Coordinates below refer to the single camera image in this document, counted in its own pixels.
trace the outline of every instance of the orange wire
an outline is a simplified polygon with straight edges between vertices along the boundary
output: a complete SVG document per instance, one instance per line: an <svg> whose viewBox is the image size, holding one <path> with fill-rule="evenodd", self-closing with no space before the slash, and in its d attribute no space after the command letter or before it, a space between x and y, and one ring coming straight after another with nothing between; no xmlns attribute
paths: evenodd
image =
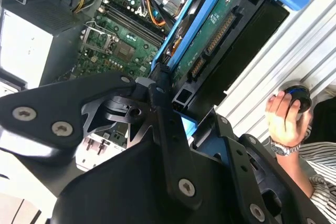
<svg viewBox="0 0 336 224"><path fill-rule="evenodd" d="M153 21L153 23L156 24L157 26L163 26L163 25L165 25L165 24L166 24L165 21L162 21L161 23L158 23L158 22L156 21L156 19L153 17L152 9L151 9L151 5L150 5L150 3L149 3L149 0L146 0L146 2L147 2L148 12L149 12L149 15L151 16L151 20Z"/></svg>

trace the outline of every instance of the white surface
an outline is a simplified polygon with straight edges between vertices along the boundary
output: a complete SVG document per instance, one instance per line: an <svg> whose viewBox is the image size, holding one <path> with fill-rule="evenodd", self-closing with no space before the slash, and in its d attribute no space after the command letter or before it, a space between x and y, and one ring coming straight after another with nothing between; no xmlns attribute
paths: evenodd
<svg viewBox="0 0 336 224"><path fill-rule="evenodd" d="M264 140L264 108L282 83L301 80L312 97L336 78L336 0L311 0L300 12L290 12L216 108L236 135L249 133Z"/></svg>
<svg viewBox="0 0 336 224"><path fill-rule="evenodd" d="M53 36L5 10L1 31L0 67L27 82L40 84Z"/></svg>
<svg viewBox="0 0 336 224"><path fill-rule="evenodd" d="M47 218L51 217L56 197L15 156L0 151L0 193L29 200Z"/></svg>

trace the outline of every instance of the black knob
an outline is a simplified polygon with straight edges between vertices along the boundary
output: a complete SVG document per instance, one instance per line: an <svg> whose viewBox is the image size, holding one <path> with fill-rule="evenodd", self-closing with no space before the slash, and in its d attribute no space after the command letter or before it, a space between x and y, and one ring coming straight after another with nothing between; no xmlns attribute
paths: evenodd
<svg viewBox="0 0 336 224"><path fill-rule="evenodd" d="M302 85L290 86L284 90L284 92L290 93L292 95L292 100L290 101L290 106L299 100L301 103L299 113L307 111L311 107L311 99L309 89Z"/></svg>

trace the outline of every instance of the blue plastic tab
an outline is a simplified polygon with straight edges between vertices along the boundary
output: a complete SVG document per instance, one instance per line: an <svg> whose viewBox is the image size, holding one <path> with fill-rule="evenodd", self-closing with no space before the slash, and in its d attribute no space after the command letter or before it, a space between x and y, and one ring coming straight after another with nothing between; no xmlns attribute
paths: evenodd
<svg viewBox="0 0 336 224"><path fill-rule="evenodd" d="M183 115L177 111L175 112L181 116L185 134L187 139L189 139L197 130L197 122L186 115Z"/></svg>

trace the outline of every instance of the chip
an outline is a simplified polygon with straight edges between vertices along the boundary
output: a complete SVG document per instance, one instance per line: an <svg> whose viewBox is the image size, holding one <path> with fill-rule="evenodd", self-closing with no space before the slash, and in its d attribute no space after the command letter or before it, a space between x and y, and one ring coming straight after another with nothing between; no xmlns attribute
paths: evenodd
<svg viewBox="0 0 336 224"><path fill-rule="evenodd" d="M125 62L129 62L132 59L134 52L135 49L133 47L127 45L125 42L119 41L114 50L114 55Z"/></svg>

